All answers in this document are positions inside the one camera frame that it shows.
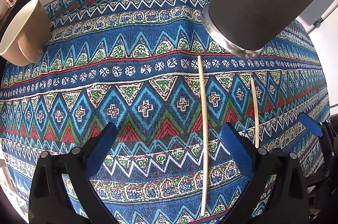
chopstick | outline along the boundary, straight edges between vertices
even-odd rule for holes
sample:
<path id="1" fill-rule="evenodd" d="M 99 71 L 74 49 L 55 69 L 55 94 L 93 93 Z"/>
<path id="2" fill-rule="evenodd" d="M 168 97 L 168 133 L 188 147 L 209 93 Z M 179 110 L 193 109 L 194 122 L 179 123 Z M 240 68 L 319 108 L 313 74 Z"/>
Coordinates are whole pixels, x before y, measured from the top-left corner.
<path id="1" fill-rule="evenodd" d="M 256 87 L 254 78 L 251 77 L 251 90 L 252 90 L 252 99 L 253 99 L 253 111 L 255 113 L 255 147 L 259 148 L 259 116 L 258 116 L 258 104 L 256 96 Z"/>
<path id="2" fill-rule="evenodd" d="M 206 88 L 204 85 L 204 73 L 201 56 L 197 56 L 198 61 L 198 75 L 199 84 L 201 89 L 201 103 L 202 103 L 202 122 L 203 122 L 203 187 L 202 187 L 202 205 L 201 205 L 201 216 L 206 213 L 207 206 L 207 185 L 208 185 L 208 118 L 207 118 L 207 97 Z"/>

metal base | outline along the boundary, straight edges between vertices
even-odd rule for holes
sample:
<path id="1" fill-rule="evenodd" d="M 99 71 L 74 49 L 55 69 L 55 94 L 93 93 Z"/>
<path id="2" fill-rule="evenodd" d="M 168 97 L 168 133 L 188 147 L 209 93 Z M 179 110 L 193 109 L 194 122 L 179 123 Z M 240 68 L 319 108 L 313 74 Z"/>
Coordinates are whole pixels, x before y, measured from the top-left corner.
<path id="1" fill-rule="evenodd" d="M 217 42 L 217 44 L 219 44 L 222 48 L 226 49 L 233 55 L 243 59 L 254 59 L 261 55 L 263 48 L 256 51 L 251 51 L 243 49 L 227 39 L 211 21 L 209 14 L 209 4 L 207 4 L 202 10 L 201 21 L 211 38 L 214 39 L 214 41 Z"/>

screw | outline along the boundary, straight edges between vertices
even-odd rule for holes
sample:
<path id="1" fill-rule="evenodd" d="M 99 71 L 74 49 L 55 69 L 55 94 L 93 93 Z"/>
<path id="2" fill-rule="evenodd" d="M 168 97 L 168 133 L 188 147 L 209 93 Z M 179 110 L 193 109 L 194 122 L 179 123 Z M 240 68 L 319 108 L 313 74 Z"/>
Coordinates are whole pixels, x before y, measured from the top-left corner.
<path id="1" fill-rule="evenodd" d="M 72 154 L 78 154 L 81 151 L 79 147 L 75 147 L 72 149 Z"/>
<path id="2" fill-rule="evenodd" d="M 258 152 L 262 155 L 267 153 L 266 149 L 264 149 L 264 148 L 258 148 Z"/>
<path id="3" fill-rule="evenodd" d="M 290 153 L 290 157 L 291 157 L 292 159 L 296 159 L 296 158 L 297 158 L 297 155 L 296 155 L 295 153 Z"/>
<path id="4" fill-rule="evenodd" d="M 45 157 L 48 156 L 48 152 L 47 152 L 47 151 L 43 151 L 43 152 L 40 154 L 40 156 L 41 156 L 42 158 L 45 158 Z"/>

ceramic cup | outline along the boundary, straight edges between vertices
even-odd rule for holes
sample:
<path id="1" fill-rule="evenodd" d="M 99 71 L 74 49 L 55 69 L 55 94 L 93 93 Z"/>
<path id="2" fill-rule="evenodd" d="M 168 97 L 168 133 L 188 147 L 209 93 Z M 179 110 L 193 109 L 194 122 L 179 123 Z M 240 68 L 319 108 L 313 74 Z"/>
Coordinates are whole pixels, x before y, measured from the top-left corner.
<path id="1" fill-rule="evenodd" d="M 0 55 L 17 66 L 37 63 L 50 34 L 49 17 L 39 0 L 29 1 L 15 15 L 0 43 Z"/>

white wall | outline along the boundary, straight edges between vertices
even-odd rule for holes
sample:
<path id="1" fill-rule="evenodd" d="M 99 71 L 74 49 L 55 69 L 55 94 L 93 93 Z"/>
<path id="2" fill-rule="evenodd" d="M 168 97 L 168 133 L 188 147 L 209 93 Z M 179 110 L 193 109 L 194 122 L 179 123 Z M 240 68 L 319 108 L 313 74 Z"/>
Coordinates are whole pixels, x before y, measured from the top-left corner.
<path id="1" fill-rule="evenodd" d="M 325 74 L 330 106 L 338 104 L 338 8 L 309 34 Z M 338 113 L 338 106 L 330 109 Z"/>

